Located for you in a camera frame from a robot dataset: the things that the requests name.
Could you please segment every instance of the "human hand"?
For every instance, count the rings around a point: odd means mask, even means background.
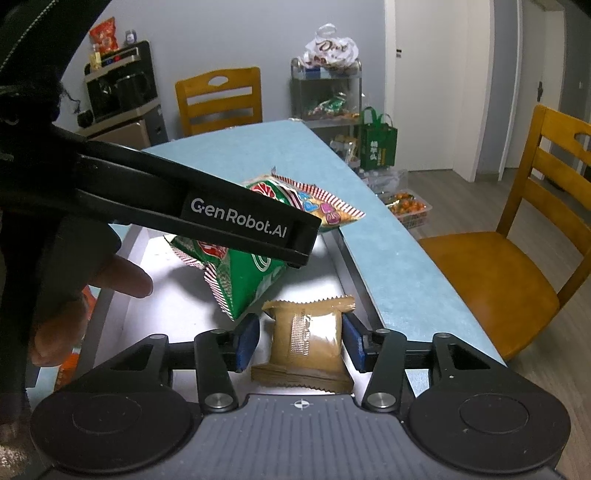
[[[99,288],[112,288],[142,299],[152,293],[150,276],[137,265],[113,255],[90,281]],[[31,361],[38,367],[61,365],[80,342],[88,324],[88,305],[81,294],[77,300],[64,304],[52,318],[39,325],[31,341]]]

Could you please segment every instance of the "chair seat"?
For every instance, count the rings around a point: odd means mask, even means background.
[[[559,310],[552,285],[496,232],[419,240],[504,359],[525,348]]]

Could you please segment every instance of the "green shopping bag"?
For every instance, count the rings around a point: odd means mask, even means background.
[[[365,112],[371,112],[371,123],[365,123]],[[393,125],[382,122],[384,114],[378,116],[373,107],[363,109],[361,115],[361,168],[373,170],[375,168],[391,167],[396,157],[396,141],[398,130]]]

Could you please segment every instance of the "wooden chair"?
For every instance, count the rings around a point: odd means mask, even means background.
[[[460,233],[419,240],[447,277],[504,359],[529,345],[568,302],[591,271],[591,230],[561,200],[530,178],[536,168],[591,209],[591,183],[542,150],[548,138],[591,165],[591,152],[575,139],[591,135],[591,125],[535,107],[521,163],[496,232]],[[521,200],[552,221],[583,255],[583,261],[558,293],[507,234]]]
[[[226,82],[221,85],[212,85],[211,81],[216,77],[225,77]],[[189,105],[188,100],[199,95],[224,92],[239,88],[250,87],[252,92],[247,95],[230,96],[197,102]],[[178,111],[181,116],[183,134],[185,137],[221,130],[238,125],[255,124],[262,122],[261,103],[261,71],[258,67],[248,69],[214,70],[196,77],[179,80],[174,88],[177,92]],[[201,123],[192,122],[197,117],[205,117],[230,111],[252,109],[252,115],[239,115],[231,118],[215,118]]]

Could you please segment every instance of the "red snack bag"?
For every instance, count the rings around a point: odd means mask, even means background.
[[[93,44],[98,43],[101,55],[119,49],[115,38],[115,17],[97,25],[88,32],[88,36]]]

